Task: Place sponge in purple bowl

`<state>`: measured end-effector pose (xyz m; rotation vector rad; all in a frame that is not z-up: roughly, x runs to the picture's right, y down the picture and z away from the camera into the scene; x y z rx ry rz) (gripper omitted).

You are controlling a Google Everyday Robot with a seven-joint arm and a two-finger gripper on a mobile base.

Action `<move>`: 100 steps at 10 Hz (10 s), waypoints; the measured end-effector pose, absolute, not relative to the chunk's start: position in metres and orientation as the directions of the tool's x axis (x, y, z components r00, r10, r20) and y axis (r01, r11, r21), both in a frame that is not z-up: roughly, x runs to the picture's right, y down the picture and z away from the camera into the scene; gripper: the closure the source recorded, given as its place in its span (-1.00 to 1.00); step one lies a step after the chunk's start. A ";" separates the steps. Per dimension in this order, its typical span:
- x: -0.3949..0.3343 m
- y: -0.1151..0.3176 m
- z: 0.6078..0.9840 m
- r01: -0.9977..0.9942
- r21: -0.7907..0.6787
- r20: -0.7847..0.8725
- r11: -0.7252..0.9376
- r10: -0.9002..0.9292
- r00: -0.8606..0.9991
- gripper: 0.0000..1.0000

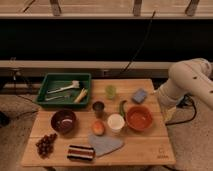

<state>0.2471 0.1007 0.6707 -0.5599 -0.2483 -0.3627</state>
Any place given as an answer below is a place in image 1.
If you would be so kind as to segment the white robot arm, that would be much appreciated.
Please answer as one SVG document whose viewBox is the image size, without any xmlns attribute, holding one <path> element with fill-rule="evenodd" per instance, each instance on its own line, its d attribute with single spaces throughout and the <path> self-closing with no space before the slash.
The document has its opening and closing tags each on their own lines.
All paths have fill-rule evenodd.
<svg viewBox="0 0 213 171">
<path fill-rule="evenodd" d="M 203 58 L 179 61 L 170 66 L 168 80 L 155 91 L 165 123 L 172 119 L 175 106 L 187 93 L 213 109 L 211 73 L 211 63 Z"/>
</svg>

